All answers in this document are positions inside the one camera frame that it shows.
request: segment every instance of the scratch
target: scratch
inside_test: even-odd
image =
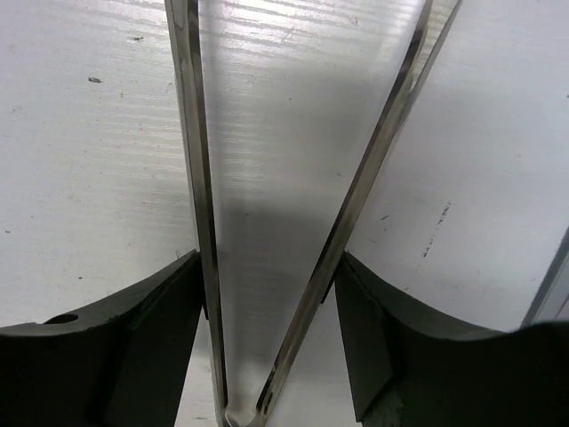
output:
[[[445,206],[445,209],[443,209],[441,216],[438,218],[437,225],[435,226],[435,231],[433,231],[433,234],[430,237],[429,244],[427,245],[427,247],[423,251],[423,254],[422,254],[423,258],[427,258],[427,255],[429,254],[430,248],[433,246],[433,243],[435,242],[435,238],[437,238],[438,229],[440,229],[441,225],[443,225],[443,222],[445,222],[446,216],[448,215],[448,211],[451,209],[452,205],[453,205],[452,202],[448,202]]]

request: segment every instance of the metal tweezers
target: metal tweezers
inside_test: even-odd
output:
[[[204,274],[212,342],[212,372],[218,422],[237,427],[228,413],[228,386],[223,344],[220,279],[213,219],[204,80],[197,0],[166,0],[180,120],[193,192],[197,236]],[[356,226],[390,146],[404,123],[432,62],[443,43],[460,0],[426,0],[388,100],[381,112],[322,253],[294,313],[248,427],[264,427],[281,394],[302,341]]]

